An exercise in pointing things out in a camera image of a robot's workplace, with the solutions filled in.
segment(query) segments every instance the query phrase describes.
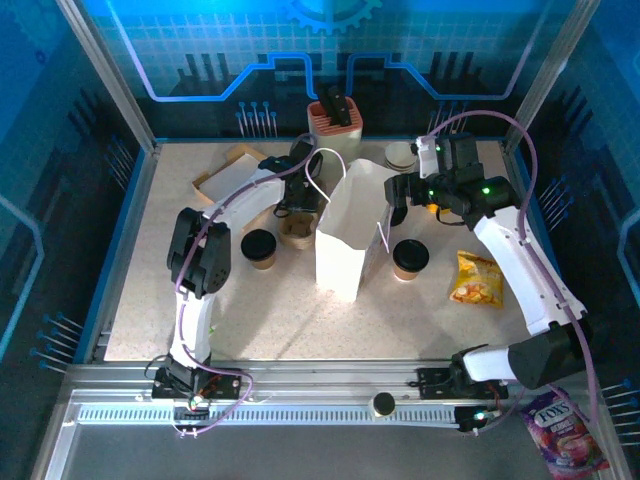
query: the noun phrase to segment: cardboard tray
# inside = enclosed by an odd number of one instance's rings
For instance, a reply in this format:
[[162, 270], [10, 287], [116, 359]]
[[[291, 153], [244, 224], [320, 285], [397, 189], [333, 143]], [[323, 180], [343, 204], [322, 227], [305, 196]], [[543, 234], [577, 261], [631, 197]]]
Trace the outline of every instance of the cardboard tray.
[[238, 145], [236, 145], [226, 153], [225, 156], [227, 161], [224, 163], [224, 165], [222, 165], [220, 168], [213, 171], [202, 172], [200, 175], [198, 175], [195, 178], [195, 180], [191, 182], [191, 185], [193, 186], [193, 190], [195, 191], [196, 196], [203, 202], [213, 204], [214, 201], [210, 199], [202, 190], [200, 190], [200, 185], [202, 185], [204, 182], [209, 180], [216, 173], [227, 168], [229, 165], [231, 165], [233, 162], [235, 162], [245, 154], [251, 155], [253, 158], [258, 160], [258, 162], [261, 162], [262, 160], [267, 158], [265, 154], [258, 152], [257, 150], [251, 148], [249, 145], [245, 143], [239, 143]]

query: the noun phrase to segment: small round object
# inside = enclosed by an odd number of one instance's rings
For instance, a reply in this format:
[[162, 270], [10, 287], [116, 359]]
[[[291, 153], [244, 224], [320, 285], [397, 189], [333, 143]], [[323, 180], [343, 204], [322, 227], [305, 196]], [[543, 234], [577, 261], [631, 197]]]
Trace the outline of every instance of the small round object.
[[399, 172], [411, 171], [417, 160], [409, 142], [393, 142], [385, 148], [384, 154], [387, 167]]
[[429, 250], [418, 240], [402, 240], [393, 249], [393, 262], [400, 280], [413, 280], [429, 263]]
[[258, 229], [252, 230], [244, 236], [240, 250], [254, 267], [258, 270], [266, 270], [275, 261], [276, 245], [276, 237], [271, 232]]
[[388, 392], [378, 393], [371, 401], [376, 417], [388, 417], [396, 410], [396, 400]]

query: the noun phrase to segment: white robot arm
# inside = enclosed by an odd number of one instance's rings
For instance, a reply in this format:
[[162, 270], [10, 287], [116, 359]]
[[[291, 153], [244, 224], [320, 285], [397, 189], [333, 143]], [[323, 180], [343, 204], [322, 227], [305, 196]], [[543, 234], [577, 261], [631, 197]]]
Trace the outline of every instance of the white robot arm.
[[[198, 368], [198, 363], [209, 362], [209, 322], [216, 293], [231, 273], [231, 237], [272, 205], [287, 211], [316, 211], [318, 192], [301, 169], [293, 168], [307, 161], [311, 151], [312, 145], [297, 142], [289, 155], [261, 162], [236, 191], [243, 193], [233, 193], [233, 198], [230, 195], [204, 211], [185, 208], [178, 215], [167, 255], [171, 281], [180, 283], [176, 291], [175, 331], [165, 366], [156, 374], [157, 398], [172, 398], [176, 391], [195, 393], [209, 380], [210, 374]], [[309, 171], [319, 170], [321, 161], [322, 155], [315, 153], [309, 161]], [[198, 238], [203, 239], [187, 261]], [[183, 271], [184, 277], [179, 280]]]
[[[584, 305], [567, 289], [526, 218], [525, 246], [517, 226], [519, 199], [505, 178], [484, 178], [475, 138], [469, 134], [437, 140], [421, 137], [413, 152], [418, 156], [419, 172], [387, 180], [387, 201], [394, 208], [406, 208], [408, 197], [412, 205], [434, 204], [460, 215], [502, 269], [531, 334], [531, 338], [510, 346], [481, 345], [454, 355], [450, 370], [457, 393], [472, 396], [474, 385], [488, 380], [517, 380], [527, 388], [538, 388], [584, 369], [564, 307], [568, 305], [578, 319], [589, 343], [599, 336], [601, 323], [587, 315]], [[527, 252], [528, 246], [563, 292], [562, 304]]]
[[[273, 175], [270, 170], [256, 170], [245, 184], [256, 183], [270, 175]], [[284, 198], [284, 193], [285, 181], [280, 178], [260, 183], [257, 187], [247, 190], [236, 198], [227, 209], [216, 217], [216, 223], [225, 224], [230, 236], [234, 237], [260, 212], [278, 204]], [[204, 220], [210, 218], [218, 205], [222, 205], [225, 200], [226, 198], [216, 205], [207, 207], [201, 213], [201, 218]], [[176, 326], [169, 353], [173, 360], [181, 365], [196, 368], [195, 362], [186, 354], [183, 345], [186, 345], [197, 361], [202, 363], [209, 358], [211, 349], [208, 332], [216, 293], [204, 293], [198, 297], [196, 292], [186, 288], [183, 289], [183, 292], [176, 292]], [[180, 338], [181, 330], [184, 340]]]

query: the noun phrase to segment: glass panel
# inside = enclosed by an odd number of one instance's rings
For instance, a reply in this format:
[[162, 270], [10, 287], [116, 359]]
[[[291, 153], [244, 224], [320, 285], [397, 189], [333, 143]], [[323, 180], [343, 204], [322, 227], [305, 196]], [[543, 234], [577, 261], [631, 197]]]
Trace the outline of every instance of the glass panel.
[[[365, 135], [423, 132], [471, 108], [515, 113], [570, 1], [87, 0], [156, 136], [306, 130], [317, 82]], [[477, 134], [500, 122], [469, 120]]]
[[[636, 389], [640, 385], [638, 25], [639, 3], [626, 2], [622, 7], [602, 2], [532, 129], [541, 161], [536, 191], [560, 270], [589, 313], [603, 316], [611, 329], [607, 361], [598, 366], [600, 382], [607, 387], [630, 378]], [[624, 403], [624, 398], [608, 403]], [[618, 429], [619, 433], [632, 430]], [[637, 441], [637, 436], [620, 438]], [[637, 450], [632, 455], [637, 447], [629, 447], [629, 461], [638, 469]]]
[[139, 145], [55, 2], [0, 25], [0, 478], [28, 478]]

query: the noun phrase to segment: table surface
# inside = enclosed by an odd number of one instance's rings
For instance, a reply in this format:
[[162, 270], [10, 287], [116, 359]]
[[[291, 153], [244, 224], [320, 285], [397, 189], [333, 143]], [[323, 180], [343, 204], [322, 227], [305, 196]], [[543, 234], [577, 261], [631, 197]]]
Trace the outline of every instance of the table surface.
[[[387, 144], [364, 141], [360, 157], [383, 164]], [[285, 142], [250, 145], [266, 155], [283, 155], [289, 149]], [[167, 353], [176, 306], [165, 262], [175, 219], [187, 206], [206, 206], [191, 181], [221, 166], [234, 146], [163, 146], [105, 360], [145, 360]], [[487, 177], [507, 176], [497, 142], [478, 142], [478, 152]], [[275, 234], [276, 222], [265, 214], [251, 228]], [[457, 251], [491, 257], [467, 228], [441, 225], [425, 208], [410, 208], [405, 222], [392, 229], [390, 244], [405, 238], [423, 242], [431, 257], [426, 269], [414, 281], [400, 282], [390, 256], [380, 255], [354, 303], [316, 287], [313, 248], [298, 251], [279, 244], [275, 265], [257, 271], [240, 253], [240, 237], [232, 243], [232, 273], [213, 309], [213, 358], [436, 359], [482, 343], [509, 344], [528, 336], [506, 283], [503, 309], [449, 300]]]

